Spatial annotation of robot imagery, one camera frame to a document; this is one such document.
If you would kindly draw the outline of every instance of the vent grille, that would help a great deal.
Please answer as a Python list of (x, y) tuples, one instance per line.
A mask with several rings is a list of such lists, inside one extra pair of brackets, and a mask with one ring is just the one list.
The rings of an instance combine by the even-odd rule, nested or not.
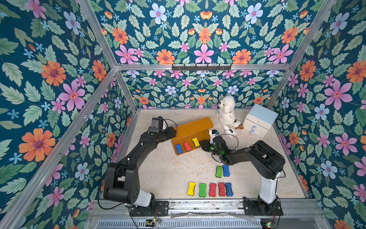
[[(145, 226), (146, 219), (136, 219), (139, 228), (152, 228)], [(96, 229), (128, 229), (136, 228), (131, 219), (100, 219)], [(164, 219), (155, 228), (260, 228), (260, 220), (252, 224), (242, 219)]]

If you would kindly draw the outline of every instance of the marble floor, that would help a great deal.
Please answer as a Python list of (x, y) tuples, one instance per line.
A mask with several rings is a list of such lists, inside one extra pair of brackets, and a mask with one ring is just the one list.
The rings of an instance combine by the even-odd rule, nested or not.
[[(140, 135), (147, 131), (153, 117), (162, 116), (171, 119), (181, 125), (187, 122), (209, 117), (214, 124), (214, 129), (224, 133), (222, 124), (219, 122), (215, 113), (217, 110), (141, 110), (137, 124), (130, 142), (128, 152), (130, 152), (137, 142)], [(244, 121), (247, 109), (235, 110), (236, 118)], [(273, 128), (269, 130), (264, 138), (250, 134), (247, 130), (236, 130), (239, 139), (238, 149), (252, 145), (258, 140), (263, 140), (277, 152), (283, 155), (286, 162), (284, 171), (286, 177), (278, 181), (277, 193), (280, 198), (305, 198), (300, 184), (288, 161), (286, 154), (278, 140)], [(235, 138), (232, 140), (228, 136), (223, 136), (229, 149), (237, 145)], [(211, 154), (196, 149), (194, 151), (175, 155), (171, 141), (160, 143), (145, 159), (139, 169), (140, 187), (142, 190), (152, 192), (157, 199), (202, 199), (198, 196), (199, 184), (207, 184), (207, 197), (210, 183), (231, 182), (233, 197), (220, 197), (218, 189), (216, 198), (257, 198), (261, 190), (261, 176), (251, 162), (242, 162), (230, 166), (230, 176), (217, 178), (216, 165), (222, 165), (214, 161)], [(187, 195), (189, 182), (195, 182), (196, 188), (194, 196)]]

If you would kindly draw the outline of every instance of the black cable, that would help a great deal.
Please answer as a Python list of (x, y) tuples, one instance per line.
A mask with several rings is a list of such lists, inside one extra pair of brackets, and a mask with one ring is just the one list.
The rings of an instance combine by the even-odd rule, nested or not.
[(230, 136), (234, 136), (236, 138), (236, 140), (238, 141), (238, 144), (236, 145), (235, 149), (233, 150), (236, 150), (236, 148), (239, 146), (239, 139), (235, 136), (235, 135), (232, 135), (232, 134), (220, 134), (219, 136), (221, 135), (230, 135)]

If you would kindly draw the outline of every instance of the metal base plate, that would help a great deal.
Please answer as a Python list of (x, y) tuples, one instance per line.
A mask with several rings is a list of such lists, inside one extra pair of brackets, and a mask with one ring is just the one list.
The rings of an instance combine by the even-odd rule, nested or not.
[[(282, 208), (280, 207), (280, 202), (276, 202), (273, 208), (273, 215), (283, 215)], [(250, 202), (243, 201), (243, 208), (246, 215), (262, 215), (259, 211), (256, 205), (253, 205)], [(266, 216), (272, 216), (272, 212), (268, 213)]]
[(131, 208), (131, 216), (132, 217), (146, 217), (146, 216), (152, 216), (154, 217), (156, 214), (158, 216), (167, 216), (168, 215), (168, 209), (169, 209), (169, 201), (156, 201), (156, 210), (153, 211), (151, 214), (146, 214), (146, 211), (141, 211), (141, 208)]

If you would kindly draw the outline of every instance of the white stuffed animal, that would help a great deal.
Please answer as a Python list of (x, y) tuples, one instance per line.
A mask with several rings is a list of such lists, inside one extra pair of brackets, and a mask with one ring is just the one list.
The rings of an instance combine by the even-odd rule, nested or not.
[(233, 128), (238, 127), (241, 122), (236, 120), (234, 107), (235, 100), (231, 95), (225, 96), (219, 103), (220, 109), (217, 111), (216, 116), (219, 117), (219, 121), (223, 125), (227, 125)]

